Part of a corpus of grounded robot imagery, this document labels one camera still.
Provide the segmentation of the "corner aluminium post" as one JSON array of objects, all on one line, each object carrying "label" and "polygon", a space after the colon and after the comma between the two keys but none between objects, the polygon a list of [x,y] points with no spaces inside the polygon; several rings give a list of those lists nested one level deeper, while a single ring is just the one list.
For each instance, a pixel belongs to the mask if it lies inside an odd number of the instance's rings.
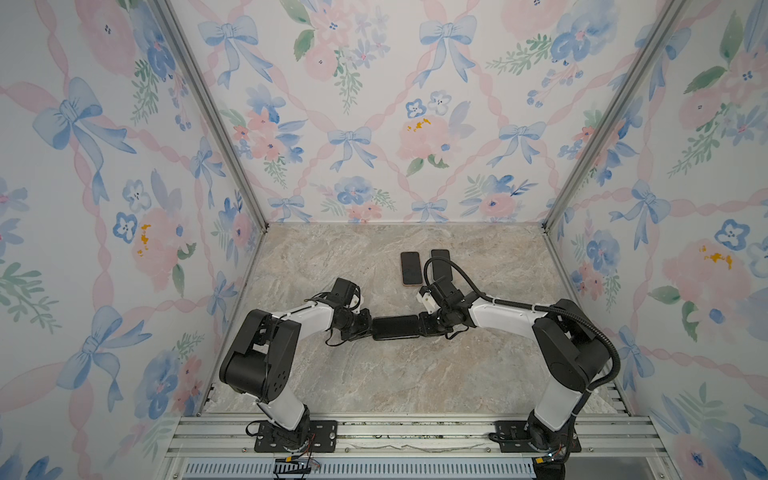
[{"label": "corner aluminium post", "polygon": [[216,108],[213,96],[206,85],[203,72],[195,59],[186,35],[178,22],[171,2],[149,0],[148,5],[155,15],[161,31],[167,38],[171,52],[179,62],[180,69],[189,83],[192,96],[202,112],[203,120],[209,126],[216,144],[222,152],[224,162],[234,176],[235,184],[244,197],[248,211],[257,222],[258,231],[261,234],[265,234],[268,231],[268,222],[265,220],[258,204],[246,170],[235,152],[233,142],[225,131],[224,122]]},{"label": "corner aluminium post", "polygon": [[615,125],[619,122],[625,110],[633,101],[636,91],[646,75],[650,73],[654,62],[660,55],[663,46],[671,38],[679,17],[687,7],[687,1],[665,1],[662,4],[657,20],[652,24],[643,47],[630,64],[626,78],[618,87],[614,97],[608,104],[601,122],[598,124],[594,137],[587,143],[582,157],[567,178],[563,189],[557,195],[553,208],[542,222],[542,230],[549,234],[556,230],[558,221],[564,216],[569,201],[575,194],[582,178],[588,173],[601,149],[608,141]]}]

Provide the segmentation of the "right corner aluminium post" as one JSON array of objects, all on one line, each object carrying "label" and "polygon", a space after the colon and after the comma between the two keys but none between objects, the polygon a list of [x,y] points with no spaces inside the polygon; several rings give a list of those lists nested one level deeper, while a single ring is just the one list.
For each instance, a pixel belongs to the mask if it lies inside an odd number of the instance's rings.
[{"label": "right corner aluminium post", "polygon": [[625,110],[633,101],[636,91],[646,75],[650,73],[654,62],[660,55],[663,46],[671,38],[679,17],[687,7],[687,1],[665,1],[662,4],[657,20],[652,24],[643,47],[630,64],[626,78],[618,87],[614,97],[608,104],[601,122],[598,124],[594,137],[587,143],[582,157],[567,178],[563,189],[557,195],[553,208],[542,222],[542,230],[549,234],[556,230],[558,221],[564,216],[569,201],[575,194],[582,178],[588,173],[601,149],[608,141],[615,125],[619,122]]}]

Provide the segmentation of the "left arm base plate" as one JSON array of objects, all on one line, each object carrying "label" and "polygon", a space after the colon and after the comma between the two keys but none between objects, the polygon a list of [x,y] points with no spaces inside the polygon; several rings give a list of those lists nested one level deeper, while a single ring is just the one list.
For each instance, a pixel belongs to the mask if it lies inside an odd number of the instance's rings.
[{"label": "left arm base plate", "polygon": [[256,453],[333,453],[338,426],[335,420],[306,420],[295,430],[288,430],[263,420],[251,422],[246,427],[246,434],[254,439]]}]

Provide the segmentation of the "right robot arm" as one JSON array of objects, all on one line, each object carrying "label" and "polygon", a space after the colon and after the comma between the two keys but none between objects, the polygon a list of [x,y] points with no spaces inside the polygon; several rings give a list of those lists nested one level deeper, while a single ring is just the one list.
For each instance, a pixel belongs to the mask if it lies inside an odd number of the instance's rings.
[{"label": "right robot arm", "polygon": [[523,439],[536,451],[566,451],[574,439],[576,417],[591,394],[620,371],[614,344],[570,300],[531,305],[477,294],[440,300],[425,289],[418,299],[445,329],[495,329],[537,343],[550,379],[523,428]]}]

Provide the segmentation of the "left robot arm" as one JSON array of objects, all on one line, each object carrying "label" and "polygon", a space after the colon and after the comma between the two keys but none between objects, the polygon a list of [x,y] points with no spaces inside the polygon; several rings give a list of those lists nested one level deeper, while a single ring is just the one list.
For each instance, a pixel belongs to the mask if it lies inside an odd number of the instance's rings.
[{"label": "left robot arm", "polygon": [[298,342],[337,329],[366,335],[372,322],[367,308],[331,306],[310,301],[287,312],[250,311],[219,369],[219,380],[257,400],[268,421],[283,430],[302,428],[308,408],[288,387]]}]

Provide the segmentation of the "white-edged black phone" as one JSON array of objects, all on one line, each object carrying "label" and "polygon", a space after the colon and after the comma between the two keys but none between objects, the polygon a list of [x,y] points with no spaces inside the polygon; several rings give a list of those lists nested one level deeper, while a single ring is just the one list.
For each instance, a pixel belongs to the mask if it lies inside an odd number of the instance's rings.
[{"label": "white-edged black phone", "polygon": [[371,336],[375,341],[418,338],[422,335],[417,315],[373,318]]}]

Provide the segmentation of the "purple-edged black phone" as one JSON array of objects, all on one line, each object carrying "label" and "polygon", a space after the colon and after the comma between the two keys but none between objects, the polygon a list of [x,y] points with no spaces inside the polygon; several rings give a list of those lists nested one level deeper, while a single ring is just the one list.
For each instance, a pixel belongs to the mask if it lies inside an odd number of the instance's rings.
[{"label": "purple-edged black phone", "polygon": [[415,251],[406,251],[400,254],[402,283],[406,286],[419,286],[423,284],[423,272],[420,255]]}]

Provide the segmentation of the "aluminium front rail frame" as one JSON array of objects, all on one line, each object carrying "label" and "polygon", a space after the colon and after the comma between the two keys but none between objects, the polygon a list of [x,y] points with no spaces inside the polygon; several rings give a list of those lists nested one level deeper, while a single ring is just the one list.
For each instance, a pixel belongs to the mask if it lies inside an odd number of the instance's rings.
[{"label": "aluminium front rail frame", "polygon": [[[259,414],[205,414],[179,422],[158,479],[283,478],[276,455],[254,449]],[[484,414],[335,414],[336,448],[314,452],[310,479],[511,479],[534,475],[527,453],[491,441],[495,416]],[[576,421],[580,451],[569,479],[678,479],[652,420],[587,414]]]}]

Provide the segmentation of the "blue-edged black phone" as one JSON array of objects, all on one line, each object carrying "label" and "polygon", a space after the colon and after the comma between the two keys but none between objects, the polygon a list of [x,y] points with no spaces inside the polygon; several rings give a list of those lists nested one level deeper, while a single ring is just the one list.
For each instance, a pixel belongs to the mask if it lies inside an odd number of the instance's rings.
[{"label": "blue-edged black phone", "polygon": [[432,260],[432,279],[439,280],[453,280],[453,268],[447,263],[450,260],[450,252],[448,249],[432,249],[430,252],[430,259]]}]

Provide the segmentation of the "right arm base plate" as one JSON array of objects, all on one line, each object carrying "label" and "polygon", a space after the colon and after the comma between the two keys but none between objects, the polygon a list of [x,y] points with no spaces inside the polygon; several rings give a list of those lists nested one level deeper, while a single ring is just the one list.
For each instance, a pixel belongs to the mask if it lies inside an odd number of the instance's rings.
[{"label": "right arm base plate", "polygon": [[499,445],[502,453],[530,453],[534,455],[565,455],[579,453],[582,447],[571,422],[560,430],[552,431],[534,420],[499,420],[488,438]]}]

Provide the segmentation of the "left corner aluminium post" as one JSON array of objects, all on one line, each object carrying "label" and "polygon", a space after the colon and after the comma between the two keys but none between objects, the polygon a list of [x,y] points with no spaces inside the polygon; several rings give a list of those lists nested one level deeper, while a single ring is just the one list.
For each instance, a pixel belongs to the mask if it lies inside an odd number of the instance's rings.
[{"label": "left corner aluminium post", "polygon": [[179,62],[180,69],[189,83],[192,96],[202,112],[203,120],[209,126],[216,144],[222,152],[224,162],[234,176],[235,184],[244,197],[248,211],[257,222],[258,231],[261,234],[265,234],[268,231],[268,222],[265,220],[258,204],[246,170],[235,152],[233,142],[225,131],[224,122],[216,108],[213,96],[206,85],[203,72],[195,59],[186,35],[178,22],[171,2],[149,0],[148,5],[155,15],[161,31],[167,38],[171,52]]}]

